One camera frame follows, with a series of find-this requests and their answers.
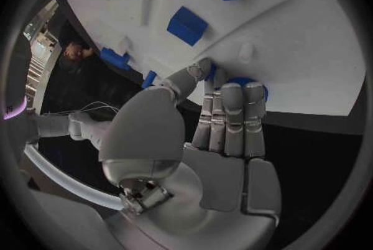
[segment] purple light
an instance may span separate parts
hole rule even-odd
[[[26,106],[27,106],[27,98],[25,96],[23,103],[18,108],[13,110],[12,112],[5,114],[4,119],[13,118],[14,116],[17,116],[18,114],[21,114],[23,110],[26,109]]]

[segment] white tube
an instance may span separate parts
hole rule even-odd
[[[123,209],[119,197],[93,189],[69,177],[44,158],[34,146],[27,144],[25,154],[47,177],[76,196],[112,210]]]

